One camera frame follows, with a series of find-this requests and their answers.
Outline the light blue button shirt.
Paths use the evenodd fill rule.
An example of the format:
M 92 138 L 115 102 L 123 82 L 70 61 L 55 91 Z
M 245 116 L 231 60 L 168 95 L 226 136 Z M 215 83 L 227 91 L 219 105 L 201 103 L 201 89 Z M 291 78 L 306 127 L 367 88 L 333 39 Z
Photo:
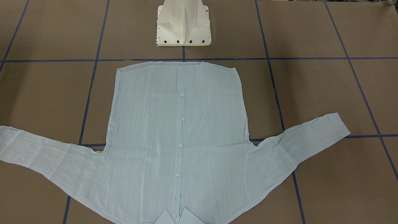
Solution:
M 1 126 L 1 160 L 117 224 L 228 224 L 349 134 L 330 113 L 255 146 L 235 68 L 145 62 L 117 70 L 103 151 Z

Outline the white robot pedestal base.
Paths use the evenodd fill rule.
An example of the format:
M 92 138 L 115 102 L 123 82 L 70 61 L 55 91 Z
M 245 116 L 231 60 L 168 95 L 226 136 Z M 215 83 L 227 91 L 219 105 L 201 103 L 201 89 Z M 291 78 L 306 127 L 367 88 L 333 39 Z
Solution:
M 209 8 L 201 0 L 165 0 L 157 8 L 157 46 L 209 46 Z

